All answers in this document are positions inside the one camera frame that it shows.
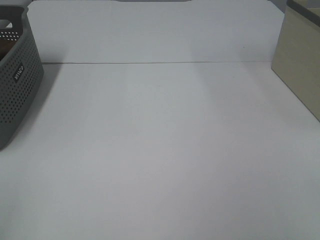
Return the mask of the brown towel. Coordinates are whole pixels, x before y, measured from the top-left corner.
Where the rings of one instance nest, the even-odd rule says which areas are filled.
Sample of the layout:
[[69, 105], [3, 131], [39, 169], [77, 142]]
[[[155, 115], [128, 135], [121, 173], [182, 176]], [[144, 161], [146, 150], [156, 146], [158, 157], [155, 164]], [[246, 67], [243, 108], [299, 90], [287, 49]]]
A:
[[16, 44], [15, 41], [1, 39], [0, 40], [0, 59], [2, 60]]

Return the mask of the grey perforated plastic basket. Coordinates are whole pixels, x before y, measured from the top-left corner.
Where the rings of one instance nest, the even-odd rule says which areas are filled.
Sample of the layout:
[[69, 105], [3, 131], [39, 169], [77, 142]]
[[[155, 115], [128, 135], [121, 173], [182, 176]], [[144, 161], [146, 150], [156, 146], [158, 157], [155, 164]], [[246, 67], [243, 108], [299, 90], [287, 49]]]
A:
[[25, 118], [41, 85], [44, 69], [27, 16], [22, 5], [1, 5], [1, 20], [11, 28], [0, 30], [0, 39], [15, 41], [0, 60], [0, 147], [5, 148]]

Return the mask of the beige fabric storage box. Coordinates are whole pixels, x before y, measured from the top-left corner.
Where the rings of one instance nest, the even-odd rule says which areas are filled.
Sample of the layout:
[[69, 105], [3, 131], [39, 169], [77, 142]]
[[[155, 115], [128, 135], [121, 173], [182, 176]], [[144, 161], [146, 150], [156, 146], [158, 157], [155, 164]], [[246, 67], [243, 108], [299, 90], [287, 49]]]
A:
[[320, 2], [289, 0], [271, 69], [314, 115], [320, 117]]

